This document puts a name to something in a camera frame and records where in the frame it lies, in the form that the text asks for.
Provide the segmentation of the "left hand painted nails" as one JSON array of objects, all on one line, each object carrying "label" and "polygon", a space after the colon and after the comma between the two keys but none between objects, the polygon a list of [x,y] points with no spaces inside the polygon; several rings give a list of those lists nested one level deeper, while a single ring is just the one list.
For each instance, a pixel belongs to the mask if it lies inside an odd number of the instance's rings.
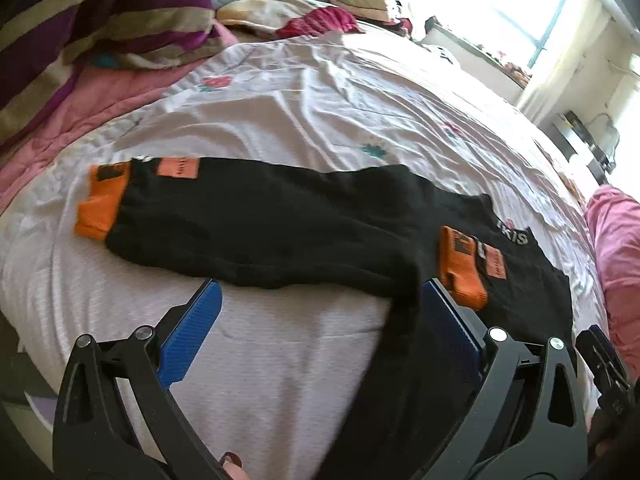
[{"label": "left hand painted nails", "polygon": [[242,460],[232,452],[225,452],[220,459],[222,469],[232,480],[248,480],[250,477],[242,467]]}]

